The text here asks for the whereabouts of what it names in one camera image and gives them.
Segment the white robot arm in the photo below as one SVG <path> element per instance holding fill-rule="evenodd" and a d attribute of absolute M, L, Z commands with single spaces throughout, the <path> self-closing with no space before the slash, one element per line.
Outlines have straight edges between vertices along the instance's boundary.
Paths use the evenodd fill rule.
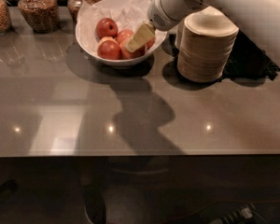
<path fill-rule="evenodd" d="M 152 0 L 147 22 L 141 23 L 126 48 L 130 52 L 168 31 L 184 17 L 211 6 L 220 10 L 280 67 L 280 0 Z"/>

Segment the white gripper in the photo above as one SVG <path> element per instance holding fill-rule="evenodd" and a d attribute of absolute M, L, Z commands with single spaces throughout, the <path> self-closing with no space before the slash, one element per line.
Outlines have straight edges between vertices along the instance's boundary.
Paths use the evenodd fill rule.
<path fill-rule="evenodd" d="M 204 8 L 205 4 L 198 0 L 152 0 L 147 9 L 150 23 L 141 23 L 125 48 L 134 53 L 155 37 L 155 29 L 169 31 L 189 14 Z"/>

